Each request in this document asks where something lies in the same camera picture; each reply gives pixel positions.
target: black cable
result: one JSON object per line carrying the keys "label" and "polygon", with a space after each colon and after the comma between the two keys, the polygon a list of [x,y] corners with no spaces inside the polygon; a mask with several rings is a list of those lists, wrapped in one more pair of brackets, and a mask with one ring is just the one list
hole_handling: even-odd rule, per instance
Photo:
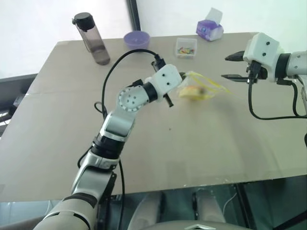
{"label": "black cable", "polygon": [[132,53],[137,53],[137,52],[145,52],[145,53],[149,53],[149,54],[152,54],[152,55],[156,55],[155,52],[151,51],[151,50],[148,50],[148,49],[134,49],[134,50],[131,50],[131,51],[128,51],[127,53],[123,54],[122,56],[119,57],[119,59],[113,64],[113,66],[111,67],[109,73],[107,74],[106,78],[105,78],[105,81],[104,81],[104,85],[102,87],[102,95],[101,95],[101,106],[102,106],[102,111],[103,111],[103,117],[106,118],[107,116],[107,110],[106,110],[106,107],[105,107],[105,91],[106,91],[106,82],[107,80],[109,79],[112,71],[115,69],[115,67],[118,65],[118,63],[124,59],[124,57],[128,56],[129,54],[132,54]]}
{"label": "black cable", "polygon": [[120,216],[119,216],[117,230],[121,230],[123,214],[124,214],[124,207],[125,207],[125,178],[124,178],[124,170],[121,164],[121,160],[119,160],[119,169],[120,169],[120,176],[121,176],[122,195],[121,195],[121,209],[120,209]]}
{"label": "black cable", "polygon": [[90,149],[91,149],[91,147],[89,147],[88,150],[78,159],[78,162],[77,162],[78,168],[81,167],[81,161],[82,161],[83,157],[86,156],[87,152],[88,152]]}
{"label": "black cable", "polygon": [[278,120],[278,119],[290,119],[290,118],[303,118],[303,119],[307,119],[307,116],[299,116],[299,115],[296,115],[296,116],[278,116],[278,117],[259,117],[259,116],[257,116],[254,113],[253,106],[252,106],[252,100],[251,100],[251,97],[252,97],[252,86],[253,86],[253,81],[250,80],[249,84],[248,84],[248,106],[249,106],[250,113],[255,118],[260,119],[260,120]]}
{"label": "black cable", "polygon": [[293,104],[292,104],[292,110],[293,110],[293,113],[295,116],[300,116],[298,113],[297,113],[297,110],[296,110],[296,102],[297,102],[297,86],[294,82],[291,82],[291,85],[293,86],[293,90],[294,90],[294,97],[293,97]]}
{"label": "black cable", "polygon": [[97,108],[97,105],[98,105],[98,104],[101,105],[101,102],[95,102],[95,103],[94,103],[94,108],[95,108],[95,110],[97,110],[98,112],[100,112],[101,114],[103,114],[102,109],[100,110],[100,109]]}

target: purple tissue box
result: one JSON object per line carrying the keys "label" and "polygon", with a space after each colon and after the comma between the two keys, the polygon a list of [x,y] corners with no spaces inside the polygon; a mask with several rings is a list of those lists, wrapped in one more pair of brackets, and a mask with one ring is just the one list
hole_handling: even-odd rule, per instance
{"label": "purple tissue box", "polygon": [[207,41],[214,41],[222,37],[224,28],[214,21],[202,20],[197,23],[196,33]]}

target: table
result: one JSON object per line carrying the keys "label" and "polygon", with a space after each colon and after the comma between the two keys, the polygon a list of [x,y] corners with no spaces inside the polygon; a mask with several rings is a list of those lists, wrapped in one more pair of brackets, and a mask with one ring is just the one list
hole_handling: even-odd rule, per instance
{"label": "table", "polygon": [[[207,42],[196,35],[195,59],[177,59],[176,38],[152,37],[149,49],[179,71],[193,70],[228,88],[201,102],[170,93],[166,102],[143,108],[122,152],[127,193],[209,184],[228,184],[307,173],[303,119],[261,121],[248,111],[248,86],[220,77],[245,76],[246,63],[224,57],[244,50],[251,33],[224,34]],[[32,83],[0,140],[0,201],[62,199],[70,194],[76,162],[103,122],[93,103],[104,77],[128,49],[122,39],[105,41],[112,61],[95,64],[82,41],[59,42]],[[106,106],[115,107],[119,90],[153,74],[149,54],[132,54],[107,84]],[[292,113],[292,88],[261,81],[253,87],[260,116]],[[303,112],[299,100],[298,111]],[[120,177],[114,194],[121,192]]]}

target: plastic bag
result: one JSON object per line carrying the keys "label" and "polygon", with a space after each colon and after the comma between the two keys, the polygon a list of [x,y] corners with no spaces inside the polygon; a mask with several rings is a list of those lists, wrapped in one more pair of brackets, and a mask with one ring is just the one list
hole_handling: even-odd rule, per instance
{"label": "plastic bag", "polygon": [[207,100],[219,92],[230,92],[224,86],[199,73],[189,71],[185,73],[185,76],[177,91],[181,98]]}

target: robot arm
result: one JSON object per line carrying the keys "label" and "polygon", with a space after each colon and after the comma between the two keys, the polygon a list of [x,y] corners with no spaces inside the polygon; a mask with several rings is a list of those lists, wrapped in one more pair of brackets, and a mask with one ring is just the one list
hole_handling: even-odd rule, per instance
{"label": "robot arm", "polygon": [[72,195],[60,201],[34,230],[93,230],[97,206],[111,195],[116,179],[113,170],[133,128],[138,111],[161,101],[182,82],[173,65],[165,65],[145,84],[123,89],[114,111],[109,113],[93,140],[72,186]]}
{"label": "robot arm", "polygon": [[[229,61],[245,61],[250,74],[254,74],[252,83],[258,79],[268,79],[271,82],[283,82],[285,77],[299,79],[303,84],[302,99],[307,113],[307,51],[283,53],[278,41],[259,33],[249,40],[245,51],[240,51],[225,58]],[[244,78],[222,75],[233,81]]]}

